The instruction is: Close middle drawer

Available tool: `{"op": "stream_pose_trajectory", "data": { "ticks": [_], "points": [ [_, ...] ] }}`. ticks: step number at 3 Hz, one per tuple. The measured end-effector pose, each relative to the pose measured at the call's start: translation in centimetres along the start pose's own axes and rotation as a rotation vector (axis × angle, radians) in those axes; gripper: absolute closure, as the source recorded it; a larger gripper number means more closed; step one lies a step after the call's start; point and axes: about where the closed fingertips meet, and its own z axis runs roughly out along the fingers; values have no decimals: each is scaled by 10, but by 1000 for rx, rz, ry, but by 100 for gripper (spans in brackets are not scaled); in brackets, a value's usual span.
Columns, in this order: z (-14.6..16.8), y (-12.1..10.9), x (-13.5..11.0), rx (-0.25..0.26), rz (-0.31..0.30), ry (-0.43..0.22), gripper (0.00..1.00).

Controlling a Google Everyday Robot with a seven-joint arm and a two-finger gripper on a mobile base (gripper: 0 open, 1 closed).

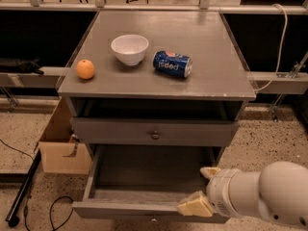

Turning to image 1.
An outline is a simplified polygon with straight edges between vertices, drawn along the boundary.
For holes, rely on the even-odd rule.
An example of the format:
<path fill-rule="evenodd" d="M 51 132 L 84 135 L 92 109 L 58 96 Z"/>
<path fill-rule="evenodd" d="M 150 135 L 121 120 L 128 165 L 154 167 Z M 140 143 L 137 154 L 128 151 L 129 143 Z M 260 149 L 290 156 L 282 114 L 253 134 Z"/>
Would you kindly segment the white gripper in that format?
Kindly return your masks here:
<path fill-rule="evenodd" d="M 227 218 L 260 217 L 259 172 L 202 167 L 200 173 L 210 179 L 206 187 L 208 197 L 199 191 L 183 198 L 177 205 L 179 214 L 209 218 L 213 215 L 213 206 L 218 214 Z"/>

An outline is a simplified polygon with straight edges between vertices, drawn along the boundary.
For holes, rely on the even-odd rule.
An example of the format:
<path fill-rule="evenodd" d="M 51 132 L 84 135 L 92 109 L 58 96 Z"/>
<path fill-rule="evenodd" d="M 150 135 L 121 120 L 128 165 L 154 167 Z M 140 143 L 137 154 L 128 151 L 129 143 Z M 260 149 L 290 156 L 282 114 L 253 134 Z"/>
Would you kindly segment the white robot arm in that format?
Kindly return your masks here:
<path fill-rule="evenodd" d="M 308 231 L 308 168 L 275 162 L 260 171 L 203 167 L 206 189 L 177 205 L 182 216 L 252 217 Z"/>

